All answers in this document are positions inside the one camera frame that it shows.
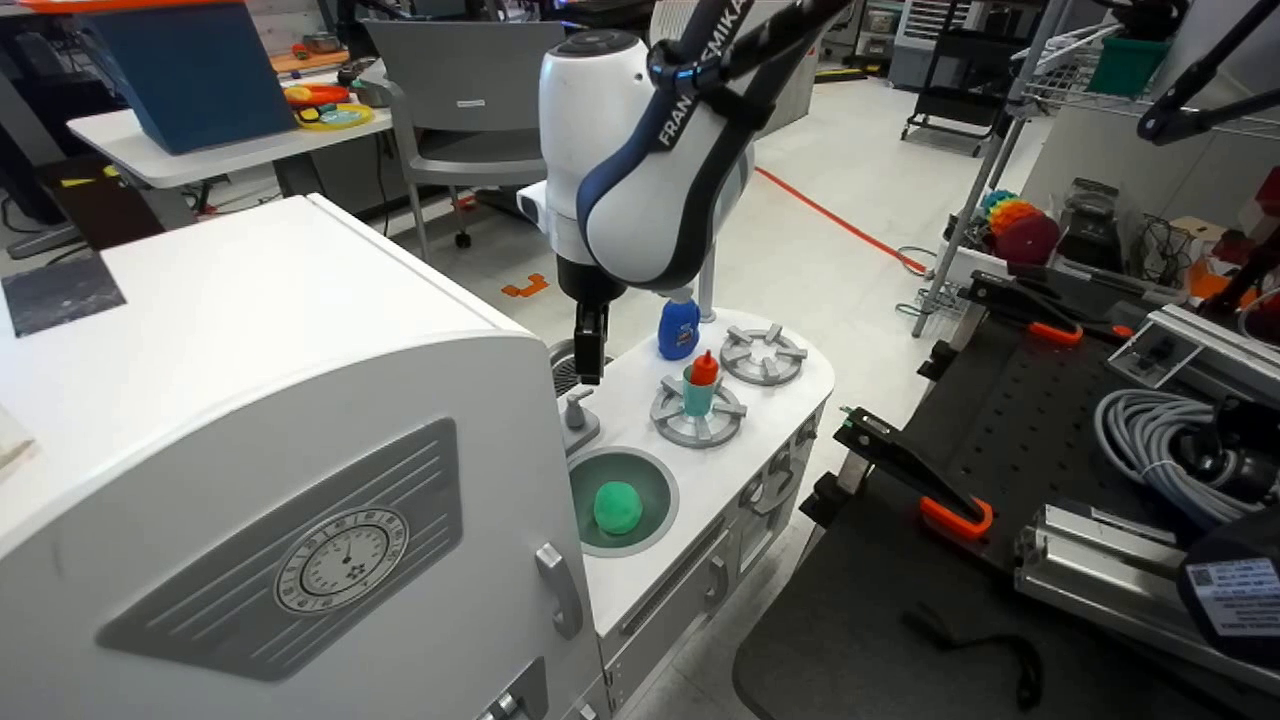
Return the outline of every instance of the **black cable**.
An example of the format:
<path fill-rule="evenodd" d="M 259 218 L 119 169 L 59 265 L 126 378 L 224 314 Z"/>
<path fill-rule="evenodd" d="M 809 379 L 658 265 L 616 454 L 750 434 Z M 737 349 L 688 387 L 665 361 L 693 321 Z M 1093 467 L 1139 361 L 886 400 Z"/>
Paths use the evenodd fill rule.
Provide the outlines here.
<path fill-rule="evenodd" d="M 904 619 L 940 651 L 964 651 L 964 647 L 978 647 L 978 645 L 1006 647 L 1019 663 L 1015 709 L 1031 711 L 1042 701 L 1042 660 L 1027 635 L 1010 635 L 1010 632 L 956 635 L 956 629 L 929 606 L 909 607 Z"/>

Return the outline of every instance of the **red object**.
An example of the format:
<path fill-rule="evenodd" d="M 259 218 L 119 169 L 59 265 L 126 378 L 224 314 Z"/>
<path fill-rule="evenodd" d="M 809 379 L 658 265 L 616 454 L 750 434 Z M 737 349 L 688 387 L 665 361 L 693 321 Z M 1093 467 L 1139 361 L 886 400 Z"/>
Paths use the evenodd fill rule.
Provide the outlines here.
<path fill-rule="evenodd" d="M 800 205 L 809 205 L 811 213 L 819 213 L 824 221 L 841 224 L 846 238 L 873 244 L 874 252 L 900 262 L 911 275 L 924 275 L 929 269 L 904 252 L 896 252 L 890 244 L 885 244 L 881 238 L 846 224 L 842 218 L 829 213 L 819 199 L 802 198 L 800 190 L 790 190 L 787 181 L 770 178 L 766 169 L 754 169 L 766 186 L 775 186 L 779 193 L 797 198 Z"/>
<path fill-rule="evenodd" d="M 1085 328 L 1056 328 L 1056 325 L 1027 325 L 1027 336 L 1036 336 L 1039 346 L 1056 346 L 1056 349 L 1076 349 L 1085 346 Z"/>
<path fill-rule="evenodd" d="M 956 545 L 978 545 L 978 541 L 991 535 L 997 510 L 987 501 L 977 501 L 977 510 L 984 515 L 967 519 L 967 515 L 953 514 L 948 506 L 931 501 L 931 496 L 915 501 L 915 514 L 918 514 L 924 530 L 931 530 L 931 533 L 940 533 L 945 541 L 956 541 Z"/>
<path fill-rule="evenodd" d="M 1005 258 L 1010 269 L 1049 265 L 1060 240 L 1056 221 L 1027 199 L 998 205 L 987 221 L 987 234 L 991 234 L 997 258 Z"/>
<path fill-rule="evenodd" d="M 688 386 L 716 386 L 716 378 L 719 378 L 719 366 L 716 366 L 716 357 L 711 352 L 700 352 L 693 366 L 688 366 Z"/>
<path fill-rule="evenodd" d="M 1268 218 L 1280 218 L 1280 169 L 1268 171 L 1263 190 L 1255 190 L 1255 205 L 1268 213 Z"/>

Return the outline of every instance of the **orange tool handle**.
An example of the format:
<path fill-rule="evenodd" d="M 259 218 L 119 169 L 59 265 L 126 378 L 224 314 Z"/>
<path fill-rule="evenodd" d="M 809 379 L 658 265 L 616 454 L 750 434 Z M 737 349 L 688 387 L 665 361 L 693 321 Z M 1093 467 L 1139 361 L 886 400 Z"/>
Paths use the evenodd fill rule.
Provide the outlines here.
<path fill-rule="evenodd" d="M 945 541 L 984 545 L 991 535 L 997 510 L 987 501 L 978 501 L 978 496 L 971 506 L 984 514 L 978 519 L 958 515 L 958 514 L 953 514 L 948 506 L 940 506 L 931 496 L 918 496 L 915 514 L 918 514 L 924 530 L 940 533 Z"/>

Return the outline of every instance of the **red cap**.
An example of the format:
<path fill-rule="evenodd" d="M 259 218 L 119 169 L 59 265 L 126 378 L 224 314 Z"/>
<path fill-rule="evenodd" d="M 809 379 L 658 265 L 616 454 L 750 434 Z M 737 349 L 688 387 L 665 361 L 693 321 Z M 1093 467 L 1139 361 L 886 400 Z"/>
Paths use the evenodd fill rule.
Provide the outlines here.
<path fill-rule="evenodd" d="M 716 386 L 716 378 L 719 378 L 719 366 L 716 366 L 716 357 L 711 352 L 700 352 L 693 366 L 688 366 L 688 386 Z"/>

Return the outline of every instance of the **blue container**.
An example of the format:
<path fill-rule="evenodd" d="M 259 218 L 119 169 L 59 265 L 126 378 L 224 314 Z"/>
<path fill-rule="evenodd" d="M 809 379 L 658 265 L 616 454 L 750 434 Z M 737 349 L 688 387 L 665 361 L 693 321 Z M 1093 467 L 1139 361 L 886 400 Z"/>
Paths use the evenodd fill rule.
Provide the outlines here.
<path fill-rule="evenodd" d="M 295 127 L 244 3 L 78 16 L 78 27 L 169 153 Z"/>
<path fill-rule="evenodd" d="M 703 321 L 703 314 L 695 307 L 695 299 L 666 299 L 665 315 L 654 321 L 654 352 L 665 361 L 682 361 L 695 352 L 695 325 Z"/>

